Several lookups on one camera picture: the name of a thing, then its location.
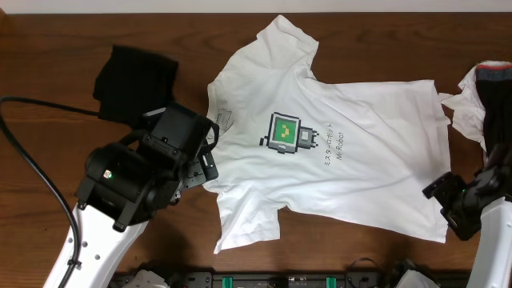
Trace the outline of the white crumpled garment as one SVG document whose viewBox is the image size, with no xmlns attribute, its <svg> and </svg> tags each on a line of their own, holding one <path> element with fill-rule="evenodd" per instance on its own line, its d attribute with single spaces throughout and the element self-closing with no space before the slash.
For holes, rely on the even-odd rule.
<svg viewBox="0 0 512 288">
<path fill-rule="evenodd" d="M 458 84 L 459 94 L 439 93 L 441 104 L 454 111 L 452 127 L 469 140 L 478 142 L 487 152 L 483 123 L 486 108 L 477 92 L 477 69 L 490 70 L 492 73 L 511 68 L 510 62 L 484 61 L 473 66 Z"/>
</svg>

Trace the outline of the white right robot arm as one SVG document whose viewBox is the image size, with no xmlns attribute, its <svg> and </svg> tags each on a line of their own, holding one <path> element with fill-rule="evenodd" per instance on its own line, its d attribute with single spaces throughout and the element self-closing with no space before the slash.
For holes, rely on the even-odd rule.
<svg viewBox="0 0 512 288">
<path fill-rule="evenodd" d="M 423 189 L 449 228 L 466 241 L 480 234 L 469 288 L 508 287 L 511 278 L 511 169 L 481 171 L 471 183 L 448 172 Z"/>
</svg>

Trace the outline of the dark navy striped garment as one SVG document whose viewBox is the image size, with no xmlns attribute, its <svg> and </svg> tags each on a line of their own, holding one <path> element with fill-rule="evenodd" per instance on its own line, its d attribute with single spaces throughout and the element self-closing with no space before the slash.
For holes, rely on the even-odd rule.
<svg viewBox="0 0 512 288">
<path fill-rule="evenodd" d="M 483 136 L 486 152 L 499 143 L 511 143 L 511 64 L 478 65 L 476 88 L 485 109 Z"/>
</svg>

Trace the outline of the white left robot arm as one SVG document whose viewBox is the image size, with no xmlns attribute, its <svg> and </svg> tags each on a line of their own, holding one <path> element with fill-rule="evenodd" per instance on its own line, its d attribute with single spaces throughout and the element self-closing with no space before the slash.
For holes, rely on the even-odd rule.
<svg viewBox="0 0 512 288">
<path fill-rule="evenodd" d="M 218 125 L 135 130 L 93 150 L 70 228 L 47 287 L 106 287 L 118 264 L 159 210 L 218 176 L 209 132 Z"/>
</svg>

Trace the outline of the black folded cloth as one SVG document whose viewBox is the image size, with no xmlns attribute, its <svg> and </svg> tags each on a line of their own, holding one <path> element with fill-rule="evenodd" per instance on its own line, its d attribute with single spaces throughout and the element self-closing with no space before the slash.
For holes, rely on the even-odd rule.
<svg viewBox="0 0 512 288">
<path fill-rule="evenodd" d="M 110 58 L 95 79 L 98 117 L 137 129 L 142 116 L 169 105 L 178 62 L 131 46 L 112 46 Z"/>
</svg>

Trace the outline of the white printed t-shirt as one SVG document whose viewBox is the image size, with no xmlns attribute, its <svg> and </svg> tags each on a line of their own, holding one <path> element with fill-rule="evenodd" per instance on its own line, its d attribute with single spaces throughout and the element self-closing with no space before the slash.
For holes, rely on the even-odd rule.
<svg viewBox="0 0 512 288">
<path fill-rule="evenodd" d="M 326 84 L 317 50 L 280 15 L 208 85 L 216 250 L 278 239 L 281 208 L 444 242 L 440 205 L 422 192 L 450 169 L 434 82 Z"/>
</svg>

